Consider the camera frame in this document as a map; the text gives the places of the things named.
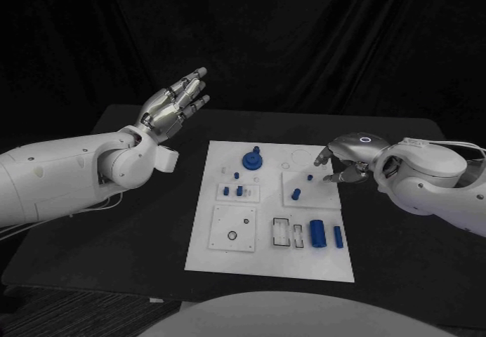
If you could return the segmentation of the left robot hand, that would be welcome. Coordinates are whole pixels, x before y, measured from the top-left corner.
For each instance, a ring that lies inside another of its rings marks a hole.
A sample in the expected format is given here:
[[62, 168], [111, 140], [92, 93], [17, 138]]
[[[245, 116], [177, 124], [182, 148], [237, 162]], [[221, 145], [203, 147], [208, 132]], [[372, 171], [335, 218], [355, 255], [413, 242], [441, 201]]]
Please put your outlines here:
[[201, 67], [163, 88], [146, 100], [134, 126], [153, 138], [157, 144], [170, 139], [182, 125], [209, 102], [209, 95], [202, 95], [206, 83], [202, 78], [208, 69]]

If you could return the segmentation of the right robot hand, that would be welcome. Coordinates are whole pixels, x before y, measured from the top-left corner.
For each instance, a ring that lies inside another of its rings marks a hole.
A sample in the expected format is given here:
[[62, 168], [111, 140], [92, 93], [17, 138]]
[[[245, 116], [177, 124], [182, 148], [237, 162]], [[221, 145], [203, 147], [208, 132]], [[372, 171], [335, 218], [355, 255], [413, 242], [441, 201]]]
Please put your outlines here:
[[375, 170], [375, 163], [391, 144], [371, 133], [348, 133], [325, 146], [314, 166], [326, 165], [335, 157], [345, 164], [345, 170], [323, 177], [326, 183], [361, 183]]

